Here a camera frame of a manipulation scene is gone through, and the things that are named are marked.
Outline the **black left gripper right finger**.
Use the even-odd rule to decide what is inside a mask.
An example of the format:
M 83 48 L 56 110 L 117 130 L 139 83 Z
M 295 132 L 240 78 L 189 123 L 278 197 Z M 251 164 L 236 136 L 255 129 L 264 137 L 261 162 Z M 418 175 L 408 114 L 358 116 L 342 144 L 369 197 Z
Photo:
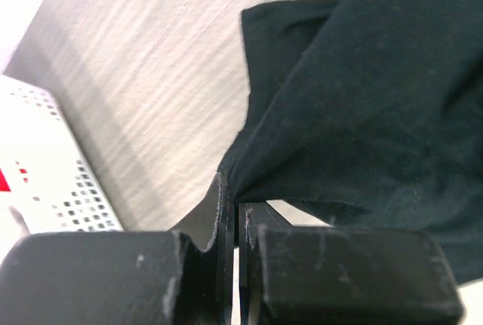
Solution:
M 457 324 L 464 307 L 441 248 L 418 231 L 295 226 L 238 208 L 243 324 Z

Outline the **black t shirt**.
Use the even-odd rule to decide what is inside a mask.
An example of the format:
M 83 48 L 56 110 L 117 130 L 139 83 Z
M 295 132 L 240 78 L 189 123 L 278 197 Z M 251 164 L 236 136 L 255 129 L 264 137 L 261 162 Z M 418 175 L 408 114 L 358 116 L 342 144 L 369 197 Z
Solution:
M 482 0 L 299 0 L 241 13 L 245 125 L 220 163 L 237 204 L 411 228 L 482 276 Z

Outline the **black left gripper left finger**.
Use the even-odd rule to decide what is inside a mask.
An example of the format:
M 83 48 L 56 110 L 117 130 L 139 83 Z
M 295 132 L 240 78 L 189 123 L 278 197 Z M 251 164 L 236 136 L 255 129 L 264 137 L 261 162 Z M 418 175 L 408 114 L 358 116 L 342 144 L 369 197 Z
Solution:
M 1 265 L 3 324 L 227 324 L 228 187 L 169 231 L 30 235 Z

